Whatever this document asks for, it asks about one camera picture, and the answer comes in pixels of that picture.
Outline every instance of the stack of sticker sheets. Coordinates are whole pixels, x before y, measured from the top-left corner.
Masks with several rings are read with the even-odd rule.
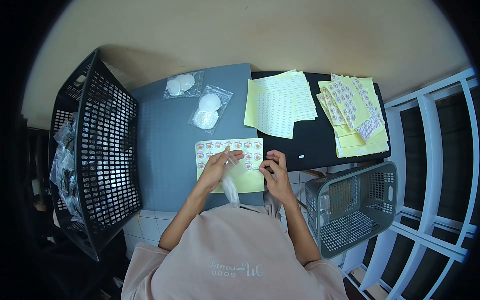
[[[332,124],[337,157],[362,156],[388,151],[385,121],[372,78],[332,74],[319,81],[317,99]]]

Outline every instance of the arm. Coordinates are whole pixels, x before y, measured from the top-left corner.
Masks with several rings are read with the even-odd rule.
[[[272,150],[267,152],[266,158],[268,160],[262,162],[259,170],[267,181],[269,192],[283,204],[287,217],[288,235],[292,240],[298,261],[305,266],[309,262],[321,260],[320,251],[308,230],[290,186],[285,154]],[[273,178],[270,172],[275,173],[276,177]]]
[[[208,159],[205,169],[192,192],[160,237],[160,242],[158,242],[160,248],[171,251],[177,246],[192,220],[202,212],[207,196],[219,185],[222,179],[223,165],[227,161],[229,150],[230,147],[228,146],[224,152],[215,154]],[[243,158],[241,150],[235,150],[231,153],[238,160]]]

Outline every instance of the black laundry basket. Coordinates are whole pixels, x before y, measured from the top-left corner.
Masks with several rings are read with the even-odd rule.
[[[100,251],[142,208],[136,159],[137,101],[93,51],[57,94],[50,125],[49,163],[57,148],[53,135],[77,115],[74,158],[81,222],[71,221],[58,187],[50,182],[55,212],[65,234],[99,261]]]

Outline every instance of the gray table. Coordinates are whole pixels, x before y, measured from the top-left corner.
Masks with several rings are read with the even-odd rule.
[[[243,125],[250,64],[204,69],[204,86],[216,85],[233,92],[213,135],[187,124],[197,108],[197,97],[163,100],[167,80],[131,92],[139,102],[137,157],[143,207],[177,212],[197,182],[195,143],[205,140],[257,137],[257,130]],[[240,202],[263,205],[261,192],[242,193]],[[210,194],[205,210],[228,203],[223,193]]]

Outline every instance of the black table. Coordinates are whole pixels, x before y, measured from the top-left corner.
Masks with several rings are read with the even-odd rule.
[[[252,72],[252,79],[274,76],[281,72]],[[336,166],[348,163],[360,163],[375,159],[384,159],[391,156],[391,150],[383,153],[369,154],[356,157],[338,158],[336,156],[335,135],[332,125],[323,113],[322,107],[316,95],[320,93],[317,81],[330,81],[330,75],[304,73],[310,84],[313,101],[317,109],[318,117],[315,121],[295,122],[293,127],[293,139],[279,138],[258,131],[258,137],[264,139],[264,156],[271,149],[285,153],[289,171],[309,170],[313,168]],[[385,107],[380,94],[378,84],[373,84],[375,93],[380,102],[380,109],[385,120],[385,129],[388,136],[388,148],[390,149],[390,133],[388,132]]]

